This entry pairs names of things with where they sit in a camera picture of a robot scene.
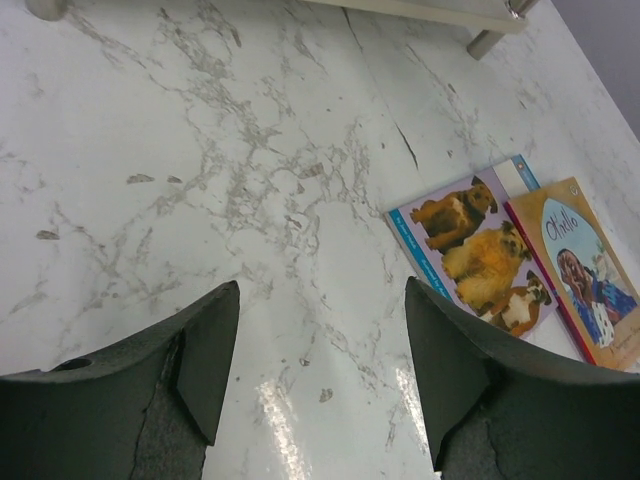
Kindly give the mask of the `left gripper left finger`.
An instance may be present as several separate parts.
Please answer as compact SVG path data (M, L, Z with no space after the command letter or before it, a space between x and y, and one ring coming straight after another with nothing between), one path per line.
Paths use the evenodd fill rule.
M239 323L224 283L108 347L1 379L5 479L198 479Z

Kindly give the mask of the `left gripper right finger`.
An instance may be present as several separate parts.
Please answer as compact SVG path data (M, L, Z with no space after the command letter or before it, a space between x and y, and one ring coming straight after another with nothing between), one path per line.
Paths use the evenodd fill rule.
M432 465L445 479L635 479L639 378L517 339L409 278Z

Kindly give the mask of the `Othello book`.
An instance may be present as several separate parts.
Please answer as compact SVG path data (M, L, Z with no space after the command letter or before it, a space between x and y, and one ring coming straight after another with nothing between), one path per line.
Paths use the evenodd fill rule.
M626 371L639 360L639 294L573 177L505 209L553 289L585 360Z

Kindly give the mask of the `dog picture book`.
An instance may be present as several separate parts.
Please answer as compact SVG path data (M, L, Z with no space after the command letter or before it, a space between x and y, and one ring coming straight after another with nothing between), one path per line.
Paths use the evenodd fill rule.
M506 203L538 187L516 155L384 218L423 281L481 320L527 337L558 303Z

